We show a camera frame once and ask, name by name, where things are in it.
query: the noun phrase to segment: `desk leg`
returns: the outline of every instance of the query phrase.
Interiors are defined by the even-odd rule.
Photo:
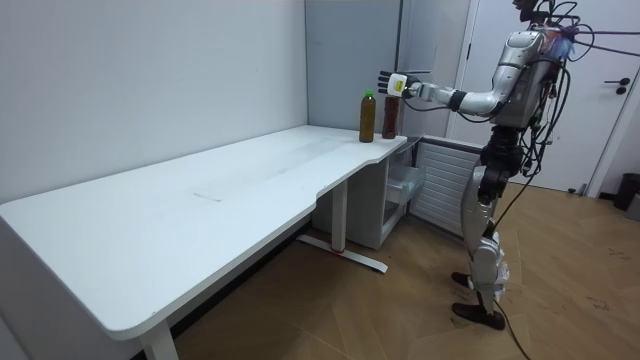
[[[178,360],[169,325],[164,320],[140,336],[147,360]]]
[[[331,245],[308,235],[298,236],[298,240],[320,249],[333,252],[349,260],[368,266],[375,271],[386,273],[389,267],[377,260],[345,250],[347,238],[347,181],[333,188],[333,213],[331,217]]]

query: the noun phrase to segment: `humanoid robot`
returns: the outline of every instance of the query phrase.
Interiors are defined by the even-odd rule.
[[[462,200],[462,233],[469,252],[470,274],[453,273],[455,282],[477,292],[478,305],[453,304],[458,316],[492,328],[505,328],[503,315],[494,310],[509,278],[504,252],[492,219],[498,199],[510,178],[528,172],[521,136],[539,130],[546,100],[553,97],[560,58],[550,54],[547,30],[542,30],[533,11],[537,1],[514,1],[521,21],[529,30],[512,33],[493,75],[489,92],[475,93],[421,82],[409,74],[381,72],[380,92],[403,99],[420,98],[445,105],[463,115],[490,121],[492,136],[483,148]]]

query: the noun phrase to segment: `drawer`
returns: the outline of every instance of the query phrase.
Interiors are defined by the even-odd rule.
[[[409,166],[393,166],[389,169],[386,200],[404,205],[422,188],[425,174],[422,170]]]

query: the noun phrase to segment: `desk surface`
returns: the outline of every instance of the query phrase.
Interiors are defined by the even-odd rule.
[[[301,126],[0,206],[116,340],[145,333],[406,138]]]

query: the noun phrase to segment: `dark bottle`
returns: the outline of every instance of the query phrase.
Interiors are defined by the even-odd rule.
[[[364,94],[360,105],[360,142],[372,142],[376,125],[376,99],[373,98],[373,90],[367,90]]]
[[[387,96],[384,99],[384,125],[382,126],[382,137],[384,139],[396,138],[396,122],[399,108],[400,98]]]

